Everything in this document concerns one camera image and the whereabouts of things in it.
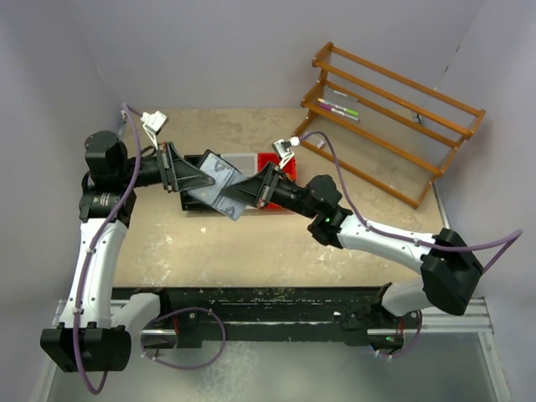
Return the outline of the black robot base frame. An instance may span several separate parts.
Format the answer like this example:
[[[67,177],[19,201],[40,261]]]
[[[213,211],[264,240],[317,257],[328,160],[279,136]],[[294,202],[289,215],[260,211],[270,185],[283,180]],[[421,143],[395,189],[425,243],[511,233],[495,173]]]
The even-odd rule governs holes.
[[[115,288],[114,302],[127,304],[117,322],[105,328],[90,319],[80,325],[79,344],[84,358],[124,355],[134,332],[125,313],[147,296],[152,311],[141,320],[154,331],[158,343],[200,348],[205,341],[335,342],[350,347],[397,351],[404,346],[402,330],[415,328],[411,315],[428,307],[461,316],[463,298],[390,294],[382,287],[230,287],[230,288]]]

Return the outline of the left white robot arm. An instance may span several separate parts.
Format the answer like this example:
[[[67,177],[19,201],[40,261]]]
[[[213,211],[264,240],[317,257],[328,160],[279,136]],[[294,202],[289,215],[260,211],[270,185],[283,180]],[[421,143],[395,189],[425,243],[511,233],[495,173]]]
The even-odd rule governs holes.
[[[111,310],[113,281],[121,246],[131,223],[135,188],[161,184],[168,192],[214,184],[207,173],[184,160],[171,142],[151,157],[128,157],[112,131],[85,140],[89,168],[79,203],[80,252],[75,276],[56,327],[44,329],[40,346],[66,373],[125,369],[134,337],[149,323],[172,320],[165,291],[139,292],[117,312]]]

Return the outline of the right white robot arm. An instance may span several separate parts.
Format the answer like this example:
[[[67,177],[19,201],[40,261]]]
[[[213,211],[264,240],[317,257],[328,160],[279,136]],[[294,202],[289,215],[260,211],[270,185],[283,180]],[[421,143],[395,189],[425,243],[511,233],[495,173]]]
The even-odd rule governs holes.
[[[403,315],[427,307],[463,315],[484,273],[477,257],[452,229],[417,233],[360,219],[340,205],[342,195],[329,175],[317,175],[301,187],[269,163],[255,176],[229,184],[220,193],[258,209],[277,204],[311,219],[307,229],[322,245],[364,251],[415,271],[418,276],[413,280],[380,289],[372,315],[381,327],[392,327]]]

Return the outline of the black card holder wallet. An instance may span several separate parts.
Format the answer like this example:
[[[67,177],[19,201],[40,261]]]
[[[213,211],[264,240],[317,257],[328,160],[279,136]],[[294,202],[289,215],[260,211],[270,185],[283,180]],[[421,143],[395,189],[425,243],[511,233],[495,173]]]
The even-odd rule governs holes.
[[[246,204],[224,196],[221,190],[232,184],[242,182],[247,177],[238,168],[210,150],[204,153],[198,168],[212,178],[214,184],[190,189],[187,194],[227,218],[233,221],[238,220],[244,213]]]

